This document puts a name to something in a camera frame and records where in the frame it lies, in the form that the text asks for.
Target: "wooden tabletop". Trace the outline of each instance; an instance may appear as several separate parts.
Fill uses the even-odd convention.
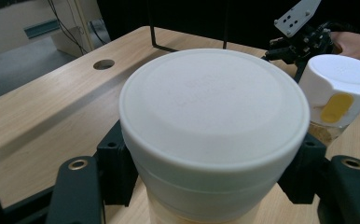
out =
[[[156,29],[173,49],[222,48],[222,42]],[[228,43],[261,57],[265,50]],[[169,52],[151,46],[148,27],[124,35],[0,97],[0,200],[4,207],[54,185],[60,165],[91,156],[118,120],[118,96],[135,69]],[[114,66],[97,70],[101,60]],[[273,62],[289,75],[296,67]],[[327,157],[360,159],[360,115],[328,149]],[[313,205],[291,204],[276,185],[259,206],[255,223],[319,223]],[[145,186],[138,180],[130,207],[107,206],[107,223],[149,223]]]

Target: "yellow label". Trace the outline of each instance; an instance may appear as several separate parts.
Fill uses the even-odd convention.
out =
[[[322,110],[320,118],[326,123],[338,122],[353,103],[353,97],[348,93],[337,93],[331,96]]]

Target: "gray floor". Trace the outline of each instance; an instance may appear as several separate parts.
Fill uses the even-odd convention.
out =
[[[93,24],[99,37],[109,42],[104,23],[94,21]],[[93,32],[91,36],[95,47],[99,48],[103,43]],[[56,50],[49,37],[0,54],[0,96],[74,59]]]

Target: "human arm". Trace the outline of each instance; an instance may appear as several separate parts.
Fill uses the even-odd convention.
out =
[[[334,53],[360,60],[360,34],[351,32],[332,32]]]

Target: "white container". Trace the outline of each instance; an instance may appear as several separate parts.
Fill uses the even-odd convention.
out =
[[[311,109],[309,132],[327,146],[360,113],[360,60],[335,54],[312,57],[299,86]]]
[[[288,74],[225,49],[183,50],[143,65],[120,94],[119,114],[154,201],[208,223],[254,208],[293,160],[310,121]]]

